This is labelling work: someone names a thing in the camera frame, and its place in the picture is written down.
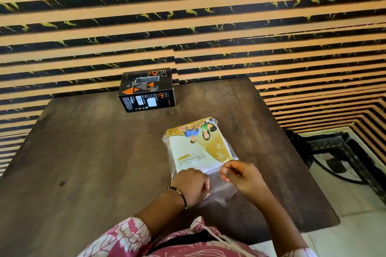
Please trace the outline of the person's right forearm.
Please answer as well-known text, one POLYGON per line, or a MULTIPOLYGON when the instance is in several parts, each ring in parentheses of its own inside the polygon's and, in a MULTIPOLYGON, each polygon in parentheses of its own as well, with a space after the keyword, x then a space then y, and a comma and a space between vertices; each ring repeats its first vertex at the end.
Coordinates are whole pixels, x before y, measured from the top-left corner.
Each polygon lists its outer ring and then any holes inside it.
POLYGON ((288 254, 293 256, 296 250, 308 248, 287 211, 270 190, 258 192, 251 202, 262 213, 268 225, 277 257, 288 254))

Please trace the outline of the white and gold packet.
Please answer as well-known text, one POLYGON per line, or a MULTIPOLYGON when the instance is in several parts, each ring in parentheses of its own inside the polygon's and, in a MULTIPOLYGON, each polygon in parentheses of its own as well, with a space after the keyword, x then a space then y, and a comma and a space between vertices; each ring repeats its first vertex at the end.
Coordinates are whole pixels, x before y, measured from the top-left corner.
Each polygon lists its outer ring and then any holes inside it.
POLYGON ((211 174, 226 162, 239 159, 217 123, 207 117, 165 132, 162 141, 167 148, 172 177, 189 168, 211 174))

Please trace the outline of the person's right hand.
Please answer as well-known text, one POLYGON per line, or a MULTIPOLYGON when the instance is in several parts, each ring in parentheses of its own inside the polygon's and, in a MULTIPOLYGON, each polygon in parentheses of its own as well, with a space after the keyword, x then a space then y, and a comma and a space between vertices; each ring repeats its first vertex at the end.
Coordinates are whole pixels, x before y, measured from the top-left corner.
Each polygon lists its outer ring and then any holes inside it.
POLYGON ((232 183, 241 194, 251 203, 261 203, 267 194, 268 186, 258 168, 252 163, 242 162, 242 174, 227 172, 223 174, 222 167, 219 172, 224 181, 232 183))

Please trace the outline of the pink floral garment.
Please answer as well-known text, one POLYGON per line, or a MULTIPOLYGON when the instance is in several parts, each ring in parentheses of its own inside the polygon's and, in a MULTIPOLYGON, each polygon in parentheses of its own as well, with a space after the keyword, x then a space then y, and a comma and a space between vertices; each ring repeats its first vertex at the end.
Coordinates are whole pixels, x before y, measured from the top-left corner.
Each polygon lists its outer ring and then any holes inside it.
POLYGON ((190 228, 158 241, 151 240, 147 225, 130 217, 108 230, 77 257, 269 257, 264 252, 206 226, 201 216, 190 228))

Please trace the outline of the person's left forearm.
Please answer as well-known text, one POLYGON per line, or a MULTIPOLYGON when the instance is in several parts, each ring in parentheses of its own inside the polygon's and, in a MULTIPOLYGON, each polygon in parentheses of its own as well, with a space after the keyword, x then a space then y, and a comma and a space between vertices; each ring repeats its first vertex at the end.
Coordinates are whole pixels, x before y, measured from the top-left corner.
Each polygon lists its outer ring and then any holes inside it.
POLYGON ((143 221, 151 239, 155 240, 176 216, 186 210, 184 196, 171 187, 134 216, 143 221))

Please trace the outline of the wooden table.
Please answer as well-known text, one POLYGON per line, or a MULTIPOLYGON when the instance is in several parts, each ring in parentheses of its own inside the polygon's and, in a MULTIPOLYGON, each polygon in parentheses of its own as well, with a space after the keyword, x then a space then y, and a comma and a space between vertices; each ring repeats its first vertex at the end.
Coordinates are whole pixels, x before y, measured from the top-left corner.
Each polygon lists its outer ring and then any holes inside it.
POLYGON ((302 233, 340 224, 249 79, 175 85, 171 108, 126 113, 116 92, 53 99, 0 179, 0 257, 74 257, 171 183, 167 129, 205 117, 258 167, 302 233))

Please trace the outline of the black and orange box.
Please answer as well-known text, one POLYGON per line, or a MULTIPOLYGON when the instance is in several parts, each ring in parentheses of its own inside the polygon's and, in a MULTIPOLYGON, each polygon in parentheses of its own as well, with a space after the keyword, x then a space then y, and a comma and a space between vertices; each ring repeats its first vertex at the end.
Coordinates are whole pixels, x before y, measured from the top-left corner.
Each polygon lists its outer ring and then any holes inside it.
POLYGON ((123 73, 118 97, 127 113, 175 107, 171 68, 123 73))

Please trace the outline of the clear plastic bag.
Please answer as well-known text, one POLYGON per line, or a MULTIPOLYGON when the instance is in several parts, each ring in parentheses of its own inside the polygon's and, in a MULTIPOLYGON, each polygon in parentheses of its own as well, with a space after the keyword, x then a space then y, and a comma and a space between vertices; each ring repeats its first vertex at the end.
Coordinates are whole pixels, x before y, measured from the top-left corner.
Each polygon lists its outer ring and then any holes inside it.
POLYGON ((217 202, 226 207, 237 189, 220 177, 220 168, 231 160, 239 160, 218 127, 218 121, 206 117, 168 129, 162 137, 168 152, 171 178, 194 168, 209 176, 210 195, 198 206, 217 202))

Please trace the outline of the person's left hand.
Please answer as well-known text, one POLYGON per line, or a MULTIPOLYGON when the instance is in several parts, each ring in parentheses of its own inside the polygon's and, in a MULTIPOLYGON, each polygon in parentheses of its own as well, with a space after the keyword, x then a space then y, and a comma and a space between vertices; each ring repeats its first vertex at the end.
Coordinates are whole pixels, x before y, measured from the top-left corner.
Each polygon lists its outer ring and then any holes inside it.
POLYGON ((202 173, 200 170, 189 168, 178 172, 173 177, 170 187, 179 191, 181 195, 184 196, 188 208, 206 199, 201 198, 201 189, 203 186, 202 173))

